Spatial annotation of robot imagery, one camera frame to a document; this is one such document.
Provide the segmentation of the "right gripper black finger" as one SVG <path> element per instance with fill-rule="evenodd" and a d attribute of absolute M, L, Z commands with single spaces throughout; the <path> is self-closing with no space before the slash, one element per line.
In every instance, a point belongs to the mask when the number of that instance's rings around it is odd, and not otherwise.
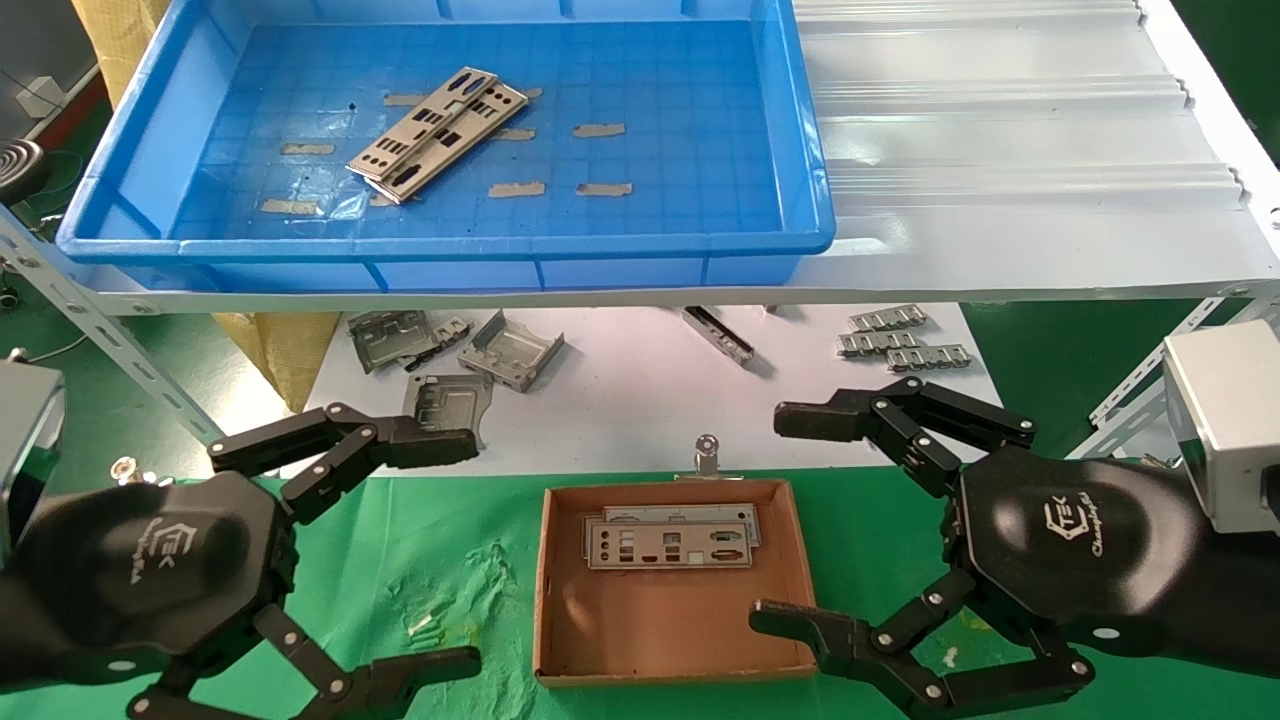
<path fill-rule="evenodd" d="M 1055 705 L 1094 679 L 1094 669 L 1056 630 L 1032 626 L 1034 656 L 1014 664 L 938 675 L 913 655 L 964 607 L 975 578 L 951 569 L 878 626 L 817 607 L 758 600 L 750 628 L 806 644 L 818 670 L 873 685 L 909 719 L 966 719 Z"/>
<path fill-rule="evenodd" d="M 988 454 L 1029 448 L 1037 432 L 1027 416 L 916 377 L 881 389 L 837 389 L 824 404 L 782 402 L 773 428 L 794 439 L 865 439 L 936 498 L 956 495 L 963 462 L 932 432 Z"/>

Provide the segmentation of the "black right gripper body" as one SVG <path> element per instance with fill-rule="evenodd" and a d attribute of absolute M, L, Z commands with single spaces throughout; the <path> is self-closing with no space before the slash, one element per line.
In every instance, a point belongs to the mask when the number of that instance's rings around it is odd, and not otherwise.
<path fill-rule="evenodd" d="M 1277 537 L 1216 532 L 1176 471 L 1004 447 L 952 511 L 970 606 L 1019 644 L 1055 629 L 1123 657 L 1277 664 Z"/>

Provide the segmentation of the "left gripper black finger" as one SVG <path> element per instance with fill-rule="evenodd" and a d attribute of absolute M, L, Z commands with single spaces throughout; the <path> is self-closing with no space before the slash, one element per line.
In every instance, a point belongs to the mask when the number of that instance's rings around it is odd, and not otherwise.
<path fill-rule="evenodd" d="M 379 468 L 448 466 L 475 459 L 479 447 L 470 429 L 426 430 L 411 416 L 332 404 L 218 439 L 207 454 L 214 470 L 244 477 L 310 460 L 282 487 L 287 515 L 310 524 Z"/>
<path fill-rule="evenodd" d="M 376 660 L 346 671 L 275 603 L 253 616 L 253 629 L 316 691 L 297 719 L 402 719 L 424 687 L 476 676 L 483 669 L 479 648 L 465 646 Z M 196 682 L 193 670 L 170 666 L 129 702 L 128 717 L 247 717 L 193 701 L 189 693 Z"/>

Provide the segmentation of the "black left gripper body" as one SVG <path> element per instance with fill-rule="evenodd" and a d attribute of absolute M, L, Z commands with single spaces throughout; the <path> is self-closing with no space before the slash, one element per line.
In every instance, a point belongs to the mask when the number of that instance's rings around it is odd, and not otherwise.
<path fill-rule="evenodd" d="M 297 562 L 284 509 L 236 473 L 46 500 L 3 568 L 3 689 L 223 673 Z"/>

